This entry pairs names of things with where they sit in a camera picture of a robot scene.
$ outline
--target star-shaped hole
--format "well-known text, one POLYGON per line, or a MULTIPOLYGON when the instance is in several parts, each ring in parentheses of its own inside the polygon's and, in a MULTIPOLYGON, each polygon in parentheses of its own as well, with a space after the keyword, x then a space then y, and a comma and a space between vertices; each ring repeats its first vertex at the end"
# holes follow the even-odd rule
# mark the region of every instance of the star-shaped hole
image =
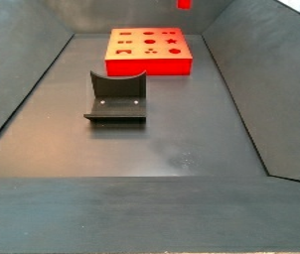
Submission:
POLYGON ((168 44, 177 44, 177 40, 175 39, 171 39, 171 40, 167 40, 168 44))

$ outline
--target circular hole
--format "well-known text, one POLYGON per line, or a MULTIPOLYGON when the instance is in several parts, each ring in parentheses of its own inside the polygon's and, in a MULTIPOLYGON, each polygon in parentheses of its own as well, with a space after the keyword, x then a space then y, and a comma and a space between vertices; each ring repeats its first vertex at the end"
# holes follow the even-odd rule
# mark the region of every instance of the circular hole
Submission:
POLYGON ((147 43, 147 44, 155 44, 156 41, 155 41, 155 40, 145 40, 145 43, 147 43))
POLYGON ((179 54, 179 53, 181 52, 181 50, 179 50, 179 49, 172 49, 169 52, 171 52, 172 54, 179 54))

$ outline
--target red object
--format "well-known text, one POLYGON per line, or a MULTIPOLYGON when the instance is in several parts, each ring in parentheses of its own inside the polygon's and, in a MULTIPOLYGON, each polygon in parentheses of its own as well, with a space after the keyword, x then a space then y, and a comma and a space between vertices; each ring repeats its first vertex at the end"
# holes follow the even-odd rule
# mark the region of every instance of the red object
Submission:
POLYGON ((193 56, 179 28, 113 29, 105 57, 109 76, 189 75, 193 56))
POLYGON ((192 8, 193 0, 177 0, 177 8, 189 10, 192 8))

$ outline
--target shape sorter block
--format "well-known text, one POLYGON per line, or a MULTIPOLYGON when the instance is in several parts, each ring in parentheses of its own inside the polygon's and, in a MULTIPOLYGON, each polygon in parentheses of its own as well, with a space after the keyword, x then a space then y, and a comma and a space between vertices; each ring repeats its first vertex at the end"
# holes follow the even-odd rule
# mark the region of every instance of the shape sorter block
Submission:
POLYGON ((189 75, 193 56, 179 28, 113 29, 105 57, 109 76, 189 75))

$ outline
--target black holder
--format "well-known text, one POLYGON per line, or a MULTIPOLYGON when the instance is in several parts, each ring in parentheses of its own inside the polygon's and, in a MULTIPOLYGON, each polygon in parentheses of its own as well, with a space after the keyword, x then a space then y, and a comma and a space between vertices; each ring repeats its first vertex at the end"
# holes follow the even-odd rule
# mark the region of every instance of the black holder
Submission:
POLYGON ((147 71, 128 78, 108 78, 93 71, 94 103, 89 120, 147 119, 147 71))

